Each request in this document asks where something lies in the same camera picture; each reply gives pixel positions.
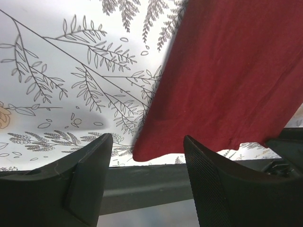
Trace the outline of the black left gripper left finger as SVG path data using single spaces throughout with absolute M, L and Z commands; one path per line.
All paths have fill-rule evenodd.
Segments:
M 106 133 L 43 167 L 1 172 L 1 226 L 95 227 L 112 146 Z

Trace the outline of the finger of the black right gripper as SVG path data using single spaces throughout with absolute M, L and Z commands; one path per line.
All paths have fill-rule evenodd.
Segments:
M 303 174 L 303 129 L 284 128 L 265 145 L 278 154 L 299 175 Z

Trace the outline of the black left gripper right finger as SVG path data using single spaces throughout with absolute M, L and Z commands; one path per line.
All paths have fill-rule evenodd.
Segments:
M 187 172 L 202 227 L 300 227 L 303 178 L 269 175 L 186 136 Z

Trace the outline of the dark red t shirt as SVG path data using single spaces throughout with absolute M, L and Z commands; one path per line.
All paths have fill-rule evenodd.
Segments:
M 190 0 L 133 159 L 264 144 L 302 102 L 302 1 Z

